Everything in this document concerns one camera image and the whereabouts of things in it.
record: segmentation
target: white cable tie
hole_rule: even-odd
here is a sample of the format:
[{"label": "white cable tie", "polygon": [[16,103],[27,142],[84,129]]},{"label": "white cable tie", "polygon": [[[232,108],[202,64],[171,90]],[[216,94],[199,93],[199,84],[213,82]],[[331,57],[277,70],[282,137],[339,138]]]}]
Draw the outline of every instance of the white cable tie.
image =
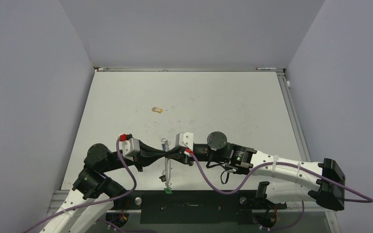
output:
[{"label": "white cable tie", "polygon": [[301,162],[298,161],[297,175],[295,176],[295,182],[294,183],[297,183],[297,181],[298,181],[298,177],[299,177],[299,174],[300,174],[300,166],[301,166]]},{"label": "white cable tie", "polygon": [[275,178],[275,168],[276,168],[276,162],[278,161],[279,156],[274,155],[274,162],[272,163],[272,178]]},{"label": "white cable tie", "polygon": [[72,217],[72,214],[71,214],[69,211],[66,211],[64,207],[61,206],[61,210],[62,210],[65,214],[67,214],[67,215],[69,215],[70,217]]}]

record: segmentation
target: metal frame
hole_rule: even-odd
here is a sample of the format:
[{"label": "metal frame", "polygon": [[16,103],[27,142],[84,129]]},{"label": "metal frame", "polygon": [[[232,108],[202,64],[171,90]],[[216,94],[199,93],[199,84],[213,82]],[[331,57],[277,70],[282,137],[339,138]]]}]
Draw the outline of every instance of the metal frame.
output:
[{"label": "metal frame", "polygon": [[[285,77],[284,69],[257,69],[254,67],[227,67],[227,68],[131,68],[131,67],[98,67],[95,69],[98,72],[276,72],[278,81],[281,87],[281,91],[284,97],[285,105],[287,107],[289,119],[291,121],[292,128],[294,130],[295,139],[300,151],[302,161],[311,162],[311,157],[309,156],[308,148],[305,142],[304,134],[301,129],[301,124],[299,122],[298,116],[296,114],[294,103],[291,98],[289,91],[287,79]],[[62,205],[68,191],[59,190],[54,191],[52,200],[48,208],[48,215],[55,213],[59,207]],[[288,209],[285,211],[300,211],[301,206],[298,203],[290,203]],[[328,226],[330,227],[331,233],[341,233],[339,223],[337,220],[335,211],[325,211],[325,209],[319,207],[315,203],[308,203],[305,205],[306,212],[324,211],[327,217]]]}]

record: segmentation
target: green tag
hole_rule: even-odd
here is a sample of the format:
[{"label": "green tag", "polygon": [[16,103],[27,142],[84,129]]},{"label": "green tag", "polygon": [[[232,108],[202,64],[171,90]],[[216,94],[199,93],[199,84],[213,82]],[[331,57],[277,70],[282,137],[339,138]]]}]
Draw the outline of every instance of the green tag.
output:
[{"label": "green tag", "polygon": [[166,194],[172,194],[172,190],[170,188],[164,188]]}]

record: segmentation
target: white wall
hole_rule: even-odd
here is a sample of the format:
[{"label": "white wall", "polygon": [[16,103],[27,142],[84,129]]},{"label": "white wall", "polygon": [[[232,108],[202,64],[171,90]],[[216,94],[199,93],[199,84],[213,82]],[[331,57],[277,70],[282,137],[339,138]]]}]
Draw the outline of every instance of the white wall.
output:
[{"label": "white wall", "polygon": [[95,66],[287,67],[324,0],[60,0]]},{"label": "white wall", "polygon": [[45,216],[92,76],[58,0],[0,0],[0,233]]},{"label": "white wall", "polygon": [[[373,197],[373,1],[326,0],[287,77],[313,160],[334,158]],[[373,203],[337,215],[344,233],[373,232]]]}]

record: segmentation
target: white tabletop surface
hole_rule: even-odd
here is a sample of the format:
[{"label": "white tabletop surface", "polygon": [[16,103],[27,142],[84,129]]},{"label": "white tabletop surface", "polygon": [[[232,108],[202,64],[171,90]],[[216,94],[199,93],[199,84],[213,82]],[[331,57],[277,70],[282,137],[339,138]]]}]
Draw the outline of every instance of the white tabletop surface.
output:
[{"label": "white tabletop surface", "polygon": [[[162,108],[163,113],[152,111]],[[231,143],[267,154],[301,160],[284,98],[274,72],[96,72],[72,150],[62,189],[71,189],[84,166],[90,146],[105,144],[116,151],[122,133],[132,133],[149,146],[161,149],[161,139],[175,144],[181,132],[194,133],[195,143],[206,143],[213,131],[221,131]],[[162,190],[158,178],[164,159],[131,171],[137,190]],[[244,176],[232,174],[220,183],[222,168],[204,168],[210,181],[223,190],[235,189]],[[130,189],[125,169],[107,172]],[[243,189],[256,189],[267,177],[251,177]],[[196,165],[172,162],[174,190],[209,190]]]}]

